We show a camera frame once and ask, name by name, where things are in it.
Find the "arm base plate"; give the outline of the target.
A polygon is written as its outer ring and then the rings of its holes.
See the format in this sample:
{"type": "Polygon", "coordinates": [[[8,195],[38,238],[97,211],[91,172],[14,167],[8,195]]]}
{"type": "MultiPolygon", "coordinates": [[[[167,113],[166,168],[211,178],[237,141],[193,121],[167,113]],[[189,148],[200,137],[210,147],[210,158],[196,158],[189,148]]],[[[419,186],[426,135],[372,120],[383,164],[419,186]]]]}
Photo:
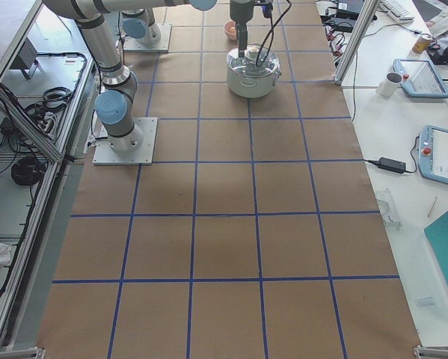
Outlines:
{"type": "Polygon", "coordinates": [[[125,137],[109,136],[102,126],[93,155],[95,165],[151,165],[155,148],[157,117],[134,117],[134,129],[125,137]]]}
{"type": "Polygon", "coordinates": [[[154,23],[150,28],[136,25],[133,28],[124,27],[126,52],[162,52],[167,53],[171,38],[171,24],[154,23]]]}

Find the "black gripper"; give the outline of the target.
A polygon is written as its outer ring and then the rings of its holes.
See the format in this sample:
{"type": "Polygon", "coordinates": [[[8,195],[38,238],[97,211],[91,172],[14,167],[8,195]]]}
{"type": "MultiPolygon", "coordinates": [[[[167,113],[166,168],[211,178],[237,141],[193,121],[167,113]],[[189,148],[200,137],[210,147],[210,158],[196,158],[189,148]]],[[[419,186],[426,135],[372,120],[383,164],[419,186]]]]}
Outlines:
{"type": "Polygon", "coordinates": [[[253,0],[230,0],[230,18],[235,22],[238,57],[243,58],[248,46],[247,23],[254,15],[253,0]]]}

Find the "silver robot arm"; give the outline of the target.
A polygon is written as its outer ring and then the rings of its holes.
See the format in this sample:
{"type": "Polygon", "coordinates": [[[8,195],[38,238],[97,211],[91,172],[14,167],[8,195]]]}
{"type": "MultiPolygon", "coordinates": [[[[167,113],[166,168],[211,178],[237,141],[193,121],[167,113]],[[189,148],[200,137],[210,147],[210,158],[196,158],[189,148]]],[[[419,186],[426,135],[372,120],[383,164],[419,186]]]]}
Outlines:
{"type": "Polygon", "coordinates": [[[128,37],[144,45],[154,44],[161,39],[161,31],[152,9],[123,10],[121,13],[122,29],[128,37]]]}
{"type": "Polygon", "coordinates": [[[119,10],[152,10],[155,7],[191,5],[200,11],[212,9],[215,1],[44,1],[54,14],[72,19],[77,24],[98,69],[105,92],[95,100],[94,110],[104,126],[108,143],[115,151],[141,146],[142,131],[132,119],[132,105],[137,79],[124,65],[104,15],[119,10]]]}

